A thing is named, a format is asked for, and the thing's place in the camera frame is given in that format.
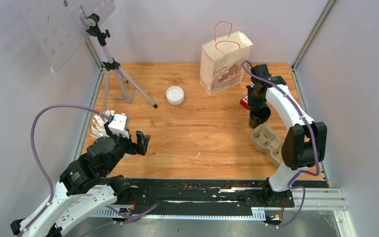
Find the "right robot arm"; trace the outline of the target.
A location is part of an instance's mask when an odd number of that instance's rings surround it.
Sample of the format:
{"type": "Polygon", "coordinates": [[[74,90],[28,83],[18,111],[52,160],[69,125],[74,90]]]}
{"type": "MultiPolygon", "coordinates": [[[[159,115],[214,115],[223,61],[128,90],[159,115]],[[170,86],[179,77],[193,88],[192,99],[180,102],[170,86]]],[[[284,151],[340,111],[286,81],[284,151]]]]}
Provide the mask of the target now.
{"type": "Polygon", "coordinates": [[[318,167],[324,159],[327,127],[306,114],[291,95],[286,81],[281,76],[273,77],[267,65],[251,66],[244,71],[251,77],[247,86],[249,126],[264,128],[273,106],[287,128],[286,138],[277,149],[269,147],[270,138],[263,139],[263,148],[282,158],[277,171],[265,180],[262,192],[263,202],[275,206],[300,174],[310,174],[308,169],[318,167]]]}

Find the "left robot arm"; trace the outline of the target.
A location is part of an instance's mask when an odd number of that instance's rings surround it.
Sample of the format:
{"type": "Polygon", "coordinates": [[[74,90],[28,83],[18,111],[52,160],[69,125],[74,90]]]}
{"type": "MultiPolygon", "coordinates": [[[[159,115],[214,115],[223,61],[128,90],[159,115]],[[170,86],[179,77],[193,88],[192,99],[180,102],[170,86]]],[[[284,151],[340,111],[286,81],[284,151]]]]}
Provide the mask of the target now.
{"type": "Polygon", "coordinates": [[[63,237],[97,210],[116,201],[128,203],[131,185],[122,175],[107,177],[125,155],[144,156],[150,135],[137,131],[137,142],[112,134],[100,137],[60,175],[54,193],[41,209],[25,219],[14,220],[18,237],[63,237]]]}

